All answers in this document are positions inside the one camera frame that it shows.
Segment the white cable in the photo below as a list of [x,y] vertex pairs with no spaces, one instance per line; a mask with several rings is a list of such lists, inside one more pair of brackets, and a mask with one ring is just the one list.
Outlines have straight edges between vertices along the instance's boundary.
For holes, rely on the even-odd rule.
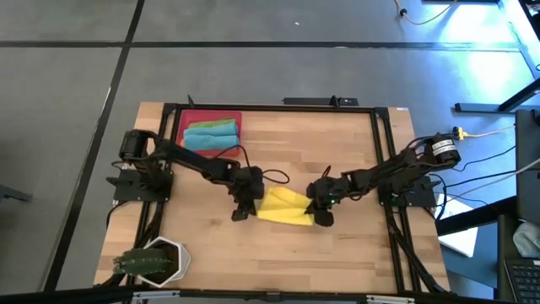
[[[402,7],[402,5],[399,3],[399,0],[394,0],[394,3],[396,3],[396,5],[397,5],[397,7],[398,7],[398,9],[399,9],[400,11],[403,10],[403,7]],[[442,12],[438,13],[437,15],[435,15],[432,19],[428,19],[428,20],[426,20],[426,21],[424,21],[424,22],[414,22],[414,21],[412,21],[412,20],[407,16],[407,13],[404,13],[404,14],[403,14],[403,17],[405,17],[405,19],[406,19],[408,22],[410,22],[411,24],[414,24],[414,25],[427,24],[428,22],[431,22],[431,21],[433,21],[433,20],[439,18],[442,14],[445,13],[445,11],[447,11],[448,9],[450,9],[450,8],[451,8],[454,4],[456,4],[456,3],[457,3],[457,0],[454,0],[452,3],[450,3],[450,5],[448,5],[448,7],[446,7],[445,9],[443,9]]]
[[513,176],[516,176],[516,175],[522,173],[523,171],[529,169],[530,167],[536,165],[536,164],[539,163],[539,162],[540,162],[540,158],[537,159],[537,160],[534,160],[532,163],[530,163],[530,164],[527,165],[527,166],[524,166],[524,167],[521,168],[520,170],[518,170],[518,171],[516,171],[516,172],[513,172],[513,173],[510,173],[509,175],[507,175],[507,176],[505,176],[505,177],[502,177],[502,178],[500,178],[500,179],[498,179],[498,180],[496,180],[496,181],[488,182],[487,184],[484,184],[484,185],[482,185],[482,186],[478,186],[478,187],[475,187],[475,188],[473,188],[473,189],[471,189],[471,190],[467,190],[466,192],[464,192],[464,193],[462,193],[462,194],[460,194],[460,195],[456,195],[454,198],[448,200],[447,203],[450,202],[450,201],[453,201],[453,200],[456,199],[456,198],[460,198],[461,196],[463,196],[463,195],[465,195],[465,194],[467,194],[467,193],[471,193],[472,191],[476,191],[476,190],[478,190],[478,189],[480,189],[480,188],[487,187],[487,186],[493,185],[493,184],[495,184],[495,183],[497,183],[497,182],[504,181],[504,180],[507,179],[507,178],[511,178],[511,177],[513,177]]
[[503,131],[506,131],[510,128],[514,128],[515,126],[514,125],[511,125],[511,126],[508,126],[506,128],[501,128],[500,130],[497,130],[497,131],[493,131],[493,132],[487,132],[487,133],[484,133],[484,134],[469,134],[469,133],[466,133],[465,137],[483,137],[483,136],[488,136],[488,135],[491,135],[491,134],[496,134],[496,133],[501,133]]

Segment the black keyboard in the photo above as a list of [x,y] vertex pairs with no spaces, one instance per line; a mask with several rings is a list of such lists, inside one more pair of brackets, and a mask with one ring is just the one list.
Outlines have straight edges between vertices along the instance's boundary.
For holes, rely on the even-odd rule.
[[516,302],[540,304],[540,260],[505,260],[505,267]]

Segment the blue cloth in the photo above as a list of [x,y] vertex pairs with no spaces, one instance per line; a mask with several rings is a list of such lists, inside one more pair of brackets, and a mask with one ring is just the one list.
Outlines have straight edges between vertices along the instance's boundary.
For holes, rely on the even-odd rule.
[[184,136],[184,147],[192,151],[227,149],[240,143],[238,136],[187,135]]
[[238,128],[236,123],[226,123],[210,128],[187,128],[184,130],[184,137],[187,135],[212,135],[212,136],[224,136],[224,135],[236,135],[238,134]]

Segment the yellow cloth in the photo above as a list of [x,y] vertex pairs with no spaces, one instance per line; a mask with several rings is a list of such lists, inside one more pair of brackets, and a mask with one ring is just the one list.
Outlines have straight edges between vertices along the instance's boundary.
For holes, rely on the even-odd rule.
[[291,225],[313,225],[313,214],[305,214],[310,201],[286,187],[271,187],[262,199],[256,217]]

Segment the white hexagonal container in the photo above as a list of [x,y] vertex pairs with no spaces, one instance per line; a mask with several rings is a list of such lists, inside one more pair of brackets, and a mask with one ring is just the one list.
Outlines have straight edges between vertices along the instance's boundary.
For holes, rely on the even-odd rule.
[[173,242],[169,239],[166,239],[162,236],[158,236],[155,239],[153,239],[148,245],[146,245],[144,248],[151,248],[155,243],[157,242],[167,242],[173,246],[176,246],[178,248],[178,270],[171,275],[167,280],[165,280],[161,284],[154,283],[151,280],[147,280],[144,277],[138,275],[137,278],[143,282],[146,282],[148,284],[151,284],[153,286],[156,286],[158,288],[161,288],[165,286],[167,283],[173,281],[173,280],[179,280],[184,277],[184,274],[186,274],[187,267],[189,266],[189,263],[191,262],[192,258],[190,257],[189,253],[187,252],[186,248],[177,242]]

